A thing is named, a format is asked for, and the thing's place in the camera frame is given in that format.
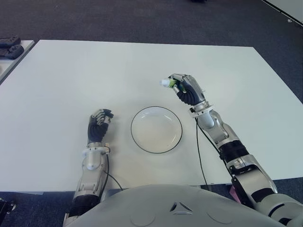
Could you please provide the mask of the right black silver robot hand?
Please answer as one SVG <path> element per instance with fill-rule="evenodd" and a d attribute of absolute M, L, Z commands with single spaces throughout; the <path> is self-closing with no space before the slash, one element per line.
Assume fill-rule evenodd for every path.
<path fill-rule="evenodd" d="M 172 88 L 177 97 L 194 109 L 204 109 L 209 106 L 203 91 L 195 78 L 188 74 L 172 74 L 168 77 L 169 88 Z"/>

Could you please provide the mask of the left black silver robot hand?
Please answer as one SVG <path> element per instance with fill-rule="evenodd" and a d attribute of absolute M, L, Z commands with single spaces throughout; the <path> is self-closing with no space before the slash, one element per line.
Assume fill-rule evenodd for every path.
<path fill-rule="evenodd" d="M 113 117 L 114 115 L 109 109 L 99 109 L 90 116 L 88 124 L 88 144 L 102 142 Z"/>

